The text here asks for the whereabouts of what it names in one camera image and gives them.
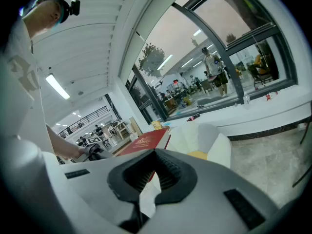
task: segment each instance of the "window frame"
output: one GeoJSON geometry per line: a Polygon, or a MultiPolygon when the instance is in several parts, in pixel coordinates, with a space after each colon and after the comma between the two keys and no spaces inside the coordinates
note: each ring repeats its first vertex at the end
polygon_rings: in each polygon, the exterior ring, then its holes
{"type": "Polygon", "coordinates": [[[136,80],[138,79],[141,86],[146,92],[146,95],[150,99],[149,102],[146,102],[144,105],[139,107],[139,110],[142,112],[147,106],[153,105],[155,110],[157,111],[158,115],[161,118],[161,121],[166,122],[170,120],[190,117],[197,113],[206,113],[211,112],[214,110],[219,110],[225,107],[233,106],[236,103],[243,104],[243,97],[244,97],[244,90],[242,87],[242,83],[239,77],[236,75],[234,64],[232,63],[230,56],[236,54],[237,52],[255,44],[256,42],[265,40],[269,37],[272,37],[277,48],[279,50],[280,55],[282,56],[282,61],[285,68],[286,79],[277,82],[276,84],[268,87],[261,88],[259,90],[252,91],[249,94],[250,99],[256,99],[266,95],[268,92],[276,92],[281,89],[293,86],[298,84],[297,80],[297,73],[295,64],[293,62],[292,53],[288,46],[288,43],[285,41],[282,32],[280,31],[278,25],[276,25],[274,19],[268,13],[268,11],[258,2],[257,0],[251,0],[253,4],[255,4],[258,8],[260,8],[263,13],[267,16],[270,20],[269,23],[264,24],[254,30],[247,32],[246,34],[242,35],[240,38],[234,40],[227,46],[223,43],[223,41],[219,38],[216,32],[199,16],[197,15],[194,10],[205,3],[207,0],[189,0],[183,6],[178,5],[177,3],[173,3],[171,6],[185,15],[190,21],[196,24],[203,33],[210,39],[210,41],[214,44],[215,48],[218,50],[222,60],[224,61],[225,65],[228,67],[229,73],[232,77],[234,87],[236,89],[237,97],[219,102],[213,105],[207,105],[204,108],[198,108],[192,110],[190,112],[184,112],[176,116],[169,116],[164,107],[157,99],[157,95],[152,91],[152,88],[146,83],[142,74],[137,69],[137,67],[133,66],[134,77],[130,84],[128,84],[130,90],[136,80]]]}

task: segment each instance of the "red book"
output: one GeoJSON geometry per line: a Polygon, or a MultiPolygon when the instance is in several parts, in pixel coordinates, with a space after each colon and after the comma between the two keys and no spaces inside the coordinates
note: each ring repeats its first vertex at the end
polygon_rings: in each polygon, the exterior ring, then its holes
{"type": "Polygon", "coordinates": [[[167,129],[159,129],[142,134],[139,138],[133,141],[122,153],[118,156],[131,154],[137,151],[161,148],[165,149],[169,140],[167,129]]]}

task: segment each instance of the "railing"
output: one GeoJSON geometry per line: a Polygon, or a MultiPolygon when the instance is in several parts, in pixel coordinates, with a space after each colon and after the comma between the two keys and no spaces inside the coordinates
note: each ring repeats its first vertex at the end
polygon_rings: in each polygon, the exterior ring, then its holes
{"type": "Polygon", "coordinates": [[[102,107],[96,111],[94,111],[93,113],[87,115],[86,117],[81,118],[80,120],[78,120],[77,122],[75,122],[74,124],[70,125],[69,127],[66,127],[65,130],[61,131],[59,133],[59,135],[64,138],[66,136],[69,136],[70,134],[72,134],[74,131],[78,130],[79,128],[83,127],[85,124],[88,124],[92,121],[94,121],[95,119],[101,117],[102,115],[108,113],[108,109],[107,106],[102,107]]]}

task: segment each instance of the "white shirt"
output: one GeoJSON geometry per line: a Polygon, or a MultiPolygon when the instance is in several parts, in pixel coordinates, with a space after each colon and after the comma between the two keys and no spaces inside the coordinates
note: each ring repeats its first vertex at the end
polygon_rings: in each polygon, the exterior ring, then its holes
{"type": "Polygon", "coordinates": [[[31,40],[22,18],[12,27],[8,43],[1,54],[8,68],[33,97],[34,103],[28,110],[18,135],[35,143],[42,151],[53,153],[53,147],[46,128],[41,103],[40,86],[36,60],[31,53],[31,40]]]}

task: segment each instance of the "ceiling light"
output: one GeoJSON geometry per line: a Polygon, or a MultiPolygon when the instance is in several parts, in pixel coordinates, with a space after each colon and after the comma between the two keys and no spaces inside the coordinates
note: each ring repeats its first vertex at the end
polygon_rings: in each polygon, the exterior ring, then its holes
{"type": "Polygon", "coordinates": [[[200,32],[201,32],[201,29],[197,30],[197,31],[193,34],[193,36],[197,36],[200,32]]]}
{"type": "Polygon", "coordinates": [[[200,61],[199,63],[195,64],[193,67],[195,67],[195,66],[199,65],[201,62],[202,62],[202,61],[200,61]]]}
{"type": "Polygon", "coordinates": [[[181,68],[183,68],[186,64],[188,64],[190,61],[192,61],[193,60],[193,58],[192,59],[190,59],[189,61],[187,61],[181,68]]]}
{"type": "Polygon", "coordinates": [[[167,61],[169,61],[169,59],[170,59],[172,56],[173,56],[173,55],[169,55],[169,56],[167,57],[167,59],[165,59],[164,62],[159,66],[159,68],[157,68],[157,70],[161,69],[162,66],[165,65],[165,63],[166,63],[167,61]]]}
{"type": "Polygon", "coordinates": [[[65,92],[65,90],[60,86],[60,84],[55,80],[53,74],[49,74],[49,76],[46,78],[46,81],[64,98],[68,99],[70,96],[68,93],[65,92]]]}

